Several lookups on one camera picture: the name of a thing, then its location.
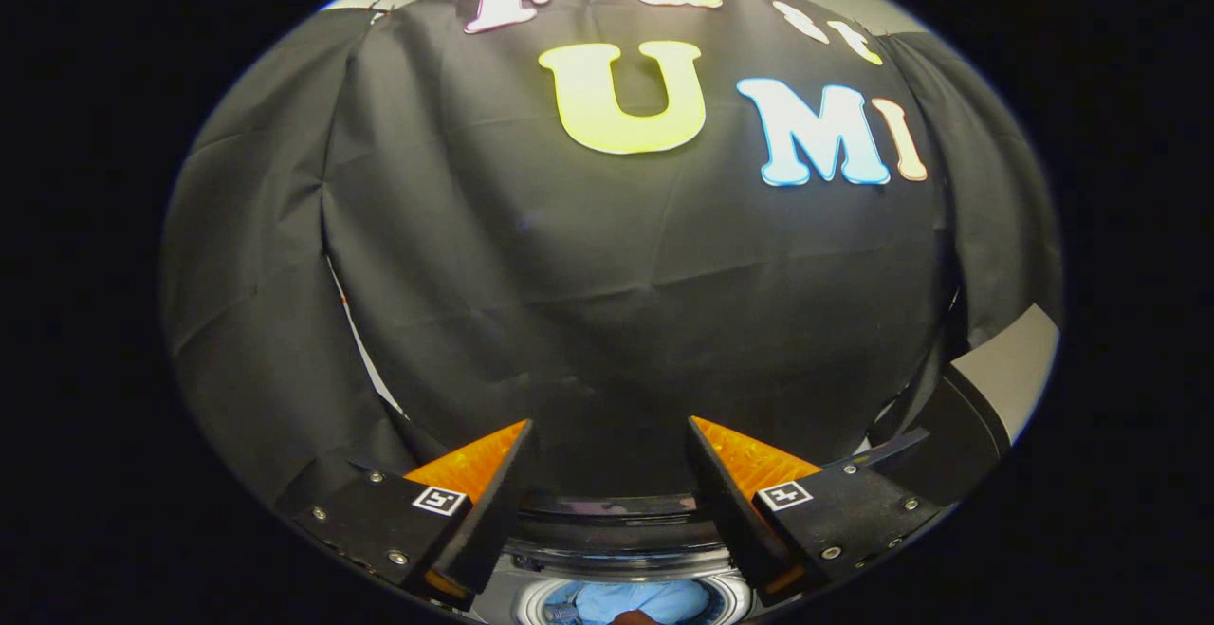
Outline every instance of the hand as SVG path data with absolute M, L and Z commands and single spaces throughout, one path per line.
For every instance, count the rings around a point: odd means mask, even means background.
M 611 621 L 611 625 L 660 625 L 642 610 L 625 610 Z

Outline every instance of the orange soft finger pad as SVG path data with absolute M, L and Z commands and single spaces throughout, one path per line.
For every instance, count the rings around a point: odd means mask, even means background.
M 728 427 L 692 416 L 704 438 L 713 445 L 716 456 L 725 465 L 733 484 L 738 487 L 747 501 L 754 499 L 759 490 L 805 478 L 822 471 L 801 458 L 778 450 L 750 436 L 743 436 Z
M 430 461 L 404 478 L 414 483 L 464 493 L 472 504 L 476 504 L 489 487 L 489 482 L 493 481 L 498 467 L 501 466 L 501 461 L 510 453 L 526 424 L 520 421 L 503 427 L 497 433 Z

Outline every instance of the black fabric backdrop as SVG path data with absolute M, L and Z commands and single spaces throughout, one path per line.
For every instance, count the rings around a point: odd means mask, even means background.
M 18 313 L 34 328 L 28 365 L 56 362 L 12 400 L 13 437 L 42 439 L 12 462 L 17 621 L 436 621 L 300 542 L 236 484 L 182 409 L 155 319 L 175 167 L 236 76 L 324 2 L 15 0 L 13 150 L 36 148 L 15 178 L 39 187 L 15 193 L 12 245 L 42 284 Z M 1161 89 L 1158 73 L 1182 85 L 1202 72 L 1186 29 L 1201 4 L 895 2 L 1003 85 L 1049 159 L 1067 237 L 1065 347 L 1039 413 L 966 504 L 781 621 L 1191 621 L 1210 592 L 1192 551 L 1208 476 L 1168 453 L 1199 442 L 1204 356 L 1173 340 L 1201 326 L 1192 262 L 1208 198 L 1157 172 L 1203 137 L 1199 115 L 1174 114 L 1184 89 Z M 21 86 L 41 73 L 53 86 Z M 27 220 L 30 198 L 40 215 Z
M 960 275 L 975 343 L 1034 302 L 1060 319 L 1040 167 L 937 39 L 868 34 L 875 67 L 838 36 L 804 36 L 772 0 L 551 0 L 470 36 L 477 1 L 419 0 L 373 24 L 358 8 L 311 17 L 188 155 L 165 325 L 187 403 L 262 500 L 337 448 L 408 470 L 429 459 L 408 427 L 454 448 L 524 417 L 544 453 L 534 483 L 562 494 L 693 489 L 688 414 L 830 461 L 912 382 Z M 649 115 L 665 106 L 636 51 L 651 39 L 700 47 L 699 136 L 629 155 L 568 137 L 538 56 L 613 42 L 620 107 Z M 813 109 L 824 85 L 897 102 L 929 180 L 764 184 L 745 76 L 783 80 Z M 407 417 L 375 394 L 325 257 Z

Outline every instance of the letter m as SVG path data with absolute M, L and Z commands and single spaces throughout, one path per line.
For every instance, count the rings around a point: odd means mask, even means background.
M 864 97 L 847 86 L 829 85 L 822 90 L 822 115 L 815 115 L 788 85 L 770 78 L 738 81 L 738 92 L 759 109 L 767 136 L 767 164 L 762 180 L 772 187 L 805 184 L 810 167 L 796 158 L 794 142 L 805 149 L 823 180 L 834 180 L 840 146 L 845 160 L 840 171 L 853 184 L 885 184 L 889 167 L 877 153 L 877 142 L 864 119 Z

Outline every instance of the yellow letter u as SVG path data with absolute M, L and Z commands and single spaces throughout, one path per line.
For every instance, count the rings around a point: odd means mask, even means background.
M 643 41 L 640 49 L 658 62 L 666 84 L 666 110 L 658 115 L 619 110 L 611 75 L 611 63 L 620 55 L 615 45 L 558 46 L 539 56 L 556 81 L 561 124 L 579 144 L 605 154 L 642 154 L 686 144 L 704 127 L 704 95 L 693 63 L 698 47 Z

